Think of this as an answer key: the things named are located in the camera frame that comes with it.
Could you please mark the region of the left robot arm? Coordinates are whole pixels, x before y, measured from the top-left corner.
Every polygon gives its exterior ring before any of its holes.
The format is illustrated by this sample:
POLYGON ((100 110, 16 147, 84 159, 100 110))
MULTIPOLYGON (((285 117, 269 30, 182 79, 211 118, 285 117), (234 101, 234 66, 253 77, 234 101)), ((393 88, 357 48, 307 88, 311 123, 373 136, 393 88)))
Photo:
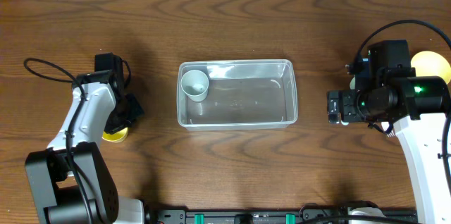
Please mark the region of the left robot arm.
POLYGON ((99 150, 103 134, 129 128, 144 113, 125 92, 128 68, 120 56, 97 54, 94 72, 68 76, 73 100, 61 129, 25 161, 40 223, 150 223, 143 201, 118 195, 99 150))

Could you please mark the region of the yellow plastic cup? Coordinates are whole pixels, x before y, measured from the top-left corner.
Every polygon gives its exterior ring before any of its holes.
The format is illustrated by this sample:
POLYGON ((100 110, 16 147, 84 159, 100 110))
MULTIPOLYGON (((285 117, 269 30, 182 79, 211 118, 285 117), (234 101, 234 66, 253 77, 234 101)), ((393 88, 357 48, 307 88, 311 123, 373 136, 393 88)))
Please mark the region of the yellow plastic cup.
POLYGON ((108 134, 108 133, 104 132, 102 135, 102 139, 107 142, 120 143, 120 142, 123 142, 127 138, 128 132, 129 132, 128 127, 124 128, 118 132, 115 132, 113 134, 108 134))

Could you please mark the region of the grey plastic cup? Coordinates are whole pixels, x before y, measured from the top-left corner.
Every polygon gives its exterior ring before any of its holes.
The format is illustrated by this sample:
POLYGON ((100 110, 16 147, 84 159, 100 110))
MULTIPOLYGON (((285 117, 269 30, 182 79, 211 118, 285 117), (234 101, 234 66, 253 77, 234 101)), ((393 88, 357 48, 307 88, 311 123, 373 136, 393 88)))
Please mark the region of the grey plastic cup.
POLYGON ((209 90, 209 78, 200 70, 187 71, 181 78, 183 92, 192 100, 201 102, 205 100, 209 90))

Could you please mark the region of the yellow plastic bowl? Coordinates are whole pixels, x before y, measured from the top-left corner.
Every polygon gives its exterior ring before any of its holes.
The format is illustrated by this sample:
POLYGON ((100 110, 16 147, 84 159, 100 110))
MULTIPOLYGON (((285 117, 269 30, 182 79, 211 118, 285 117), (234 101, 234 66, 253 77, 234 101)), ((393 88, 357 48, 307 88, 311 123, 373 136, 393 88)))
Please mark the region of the yellow plastic bowl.
POLYGON ((450 63, 440 54, 433 51, 421 51, 411 59, 411 65, 415 68, 417 77, 438 76, 446 84, 450 83, 450 63))

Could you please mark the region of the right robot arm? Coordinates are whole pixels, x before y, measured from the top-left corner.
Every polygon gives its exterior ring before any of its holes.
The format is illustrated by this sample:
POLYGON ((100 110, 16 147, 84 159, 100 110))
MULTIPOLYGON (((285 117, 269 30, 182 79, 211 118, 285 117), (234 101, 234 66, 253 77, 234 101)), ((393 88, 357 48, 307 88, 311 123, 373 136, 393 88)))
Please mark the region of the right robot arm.
POLYGON ((332 124, 366 123, 398 138, 409 169, 420 223, 450 222, 450 92, 439 75, 417 75, 408 43, 388 40, 368 47, 350 65, 352 89, 327 93, 332 124))

